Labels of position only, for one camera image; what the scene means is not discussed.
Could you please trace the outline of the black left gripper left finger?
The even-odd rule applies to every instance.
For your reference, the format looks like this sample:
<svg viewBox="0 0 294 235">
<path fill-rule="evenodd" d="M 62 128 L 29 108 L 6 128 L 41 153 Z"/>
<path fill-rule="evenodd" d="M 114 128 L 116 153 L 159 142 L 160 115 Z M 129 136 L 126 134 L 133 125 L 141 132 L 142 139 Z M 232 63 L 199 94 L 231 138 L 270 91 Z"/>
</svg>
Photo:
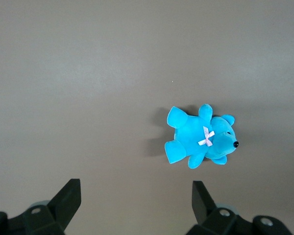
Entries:
<svg viewBox="0 0 294 235">
<path fill-rule="evenodd" d="M 10 219 L 0 211 L 0 235 L 63 235 L 80 205 L 80 179 L 70 179 L 46 205 Z"/>
</svg>

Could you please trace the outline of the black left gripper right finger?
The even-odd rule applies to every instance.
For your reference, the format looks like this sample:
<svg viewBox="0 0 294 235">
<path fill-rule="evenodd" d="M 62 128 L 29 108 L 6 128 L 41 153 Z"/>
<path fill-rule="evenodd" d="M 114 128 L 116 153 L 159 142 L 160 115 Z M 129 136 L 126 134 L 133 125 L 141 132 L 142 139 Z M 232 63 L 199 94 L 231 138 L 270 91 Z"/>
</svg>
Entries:
<svg viewBox="0 0 294 235">
<path fill-rule="evenodd" d="M 189 235 L 290 235 L 280 220 L 258 215 L 251 222 L 233 210 L 218 207 L 202 181 L 193 181 L 192 208 L 197 220 Z"/>
</svg>

